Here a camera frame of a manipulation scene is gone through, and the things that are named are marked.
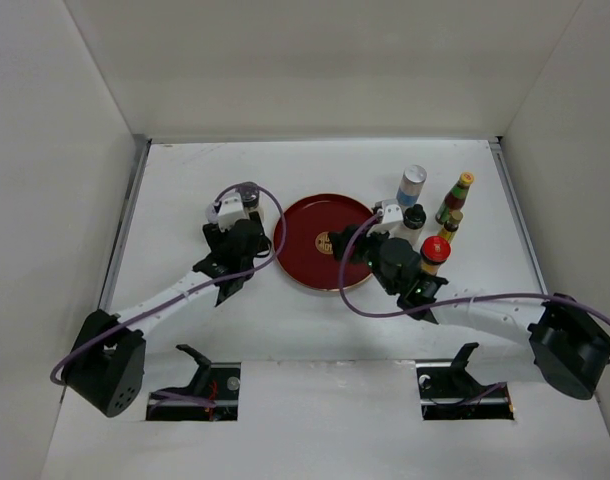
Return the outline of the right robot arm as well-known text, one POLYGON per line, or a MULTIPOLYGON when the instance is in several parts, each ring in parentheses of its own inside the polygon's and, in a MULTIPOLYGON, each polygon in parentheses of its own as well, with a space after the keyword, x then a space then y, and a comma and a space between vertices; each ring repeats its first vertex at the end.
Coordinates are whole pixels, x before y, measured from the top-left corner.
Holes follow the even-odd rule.
POLYGON ((508 382, 541 382, 579 400, 590 399, 610 365, 610 319, 563 295, 481 294, 453 288, 421 266, 405 240, 366 225, 329 236, 341 264, 366 265, 396 299, 395 316, 492 335, 503 345, 463 344, 447 360, 422 361, 420 384, 435 397, 480 397, 508 382))

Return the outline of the red round tray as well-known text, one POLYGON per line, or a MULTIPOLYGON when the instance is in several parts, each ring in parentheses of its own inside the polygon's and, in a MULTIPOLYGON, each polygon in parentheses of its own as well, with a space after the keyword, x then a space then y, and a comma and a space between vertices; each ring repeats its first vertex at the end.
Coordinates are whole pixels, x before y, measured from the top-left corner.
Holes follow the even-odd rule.
POLYGON ((279 265, 305 287, 336 291, 340 261, 333 256, 329 234, 358 226, 370 216, 368 207, 340 194, 320 193, 298 200, 274 228, 273 244, 283 247, 279 265))

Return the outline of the small yellow-labelled bottle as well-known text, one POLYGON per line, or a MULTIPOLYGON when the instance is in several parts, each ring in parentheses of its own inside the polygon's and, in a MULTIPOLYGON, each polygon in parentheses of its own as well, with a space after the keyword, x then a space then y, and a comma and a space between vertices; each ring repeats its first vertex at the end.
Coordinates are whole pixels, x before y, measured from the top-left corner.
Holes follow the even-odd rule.
POLYGON ((463 220, 463 213, 460 210, 453 210, 449 213, 447 220, 443 223, 438 236, 446 242, 451 243, 463 220))

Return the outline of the red-capped sauce jar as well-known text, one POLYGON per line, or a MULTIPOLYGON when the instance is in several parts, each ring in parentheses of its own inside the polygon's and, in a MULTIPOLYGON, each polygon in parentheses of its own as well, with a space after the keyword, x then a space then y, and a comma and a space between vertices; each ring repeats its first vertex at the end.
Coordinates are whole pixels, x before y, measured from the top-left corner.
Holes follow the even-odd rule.
POLYGON ((451 255, 451 245, 444 238, 434 235, 425 239, 421 249, 421 268, 430 275, 436 275, 440 267, 451 255))

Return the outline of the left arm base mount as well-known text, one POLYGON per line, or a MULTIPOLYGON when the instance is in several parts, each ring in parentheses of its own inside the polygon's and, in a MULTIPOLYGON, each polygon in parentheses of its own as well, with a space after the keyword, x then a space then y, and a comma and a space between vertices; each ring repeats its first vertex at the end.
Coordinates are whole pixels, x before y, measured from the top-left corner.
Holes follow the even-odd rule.
POLYGON ((214 363, 187 344, 176 349, 196 364, 183 386, 158 388, 149 394, 145 420, 154 422, 225 422, 238 419, 242 367, 214 363))

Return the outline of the blue-labelled silver-capped shaker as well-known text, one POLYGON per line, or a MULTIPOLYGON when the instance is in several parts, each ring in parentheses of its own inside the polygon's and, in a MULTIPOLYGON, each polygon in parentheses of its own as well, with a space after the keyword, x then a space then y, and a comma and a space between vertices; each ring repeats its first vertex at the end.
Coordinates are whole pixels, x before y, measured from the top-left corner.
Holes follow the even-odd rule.
POLYGON ((404 170, 396 194, 401 208, 409 208, 417 203, 426 179, 427 172, 420 165, 411 165, 404 170))

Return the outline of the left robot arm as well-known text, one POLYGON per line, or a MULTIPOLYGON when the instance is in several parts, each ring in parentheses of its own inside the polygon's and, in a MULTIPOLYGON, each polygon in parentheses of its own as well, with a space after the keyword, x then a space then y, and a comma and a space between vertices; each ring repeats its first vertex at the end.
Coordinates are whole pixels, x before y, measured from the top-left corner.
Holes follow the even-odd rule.
POLYGON ((138 305, 110 314, 90 313, 72 350, 50 378, 113 418, 140 392, 147 337, 182 308, 195 304, 209 310, 238 293, 257 268, 254 261, 271 253, 258 212, 245 214, 221 230, 203 226, 210 253, 171 287, 138 305))

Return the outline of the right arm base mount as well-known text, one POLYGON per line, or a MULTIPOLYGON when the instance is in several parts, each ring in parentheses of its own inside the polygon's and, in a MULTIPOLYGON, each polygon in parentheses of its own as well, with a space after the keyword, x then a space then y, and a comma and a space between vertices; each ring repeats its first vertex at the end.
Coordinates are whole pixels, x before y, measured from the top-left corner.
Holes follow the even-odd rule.
POLYGON ((507 385, 482 385, 466 371, 470 356, 478 347, 476 342, 467 343, 453 359, 415 364, 425 421, 514 420, 507 385))

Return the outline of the white bottle with black cap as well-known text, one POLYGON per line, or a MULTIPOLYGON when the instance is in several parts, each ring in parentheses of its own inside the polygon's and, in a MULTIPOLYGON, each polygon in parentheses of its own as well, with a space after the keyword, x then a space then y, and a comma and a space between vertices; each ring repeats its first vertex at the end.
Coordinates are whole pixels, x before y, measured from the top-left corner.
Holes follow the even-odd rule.
POLYGON ((398 227, 398 237, 407 240, 411 245, 415 245, 422 233, 426 219, 427 216, 421 204, 408 207, 404 211, 403 220, 398 227))

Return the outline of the red sauce bottle yellow cap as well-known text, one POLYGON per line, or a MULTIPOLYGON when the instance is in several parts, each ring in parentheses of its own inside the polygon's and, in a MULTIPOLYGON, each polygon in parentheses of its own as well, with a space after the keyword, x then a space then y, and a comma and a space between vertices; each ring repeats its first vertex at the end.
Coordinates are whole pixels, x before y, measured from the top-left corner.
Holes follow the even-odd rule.
POLYGON ((475 177, 471 172, 463 172, 458 181, 445 195, 439 209, 435 214, 435 220, 439 224, 444 224, 453 211, 460 211, 467 199, 471 185, 475 177))

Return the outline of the glass grinder with black top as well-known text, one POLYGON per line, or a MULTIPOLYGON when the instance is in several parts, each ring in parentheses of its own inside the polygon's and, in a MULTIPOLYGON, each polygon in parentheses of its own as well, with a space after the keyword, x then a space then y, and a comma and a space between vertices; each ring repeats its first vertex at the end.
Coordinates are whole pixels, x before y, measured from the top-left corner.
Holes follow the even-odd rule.
POLYGON ((254 182, 243 182, 236 186, 235 191, 240 195, 243 207, 247 212, 256 211, 260 203, 260 189, 254 182))

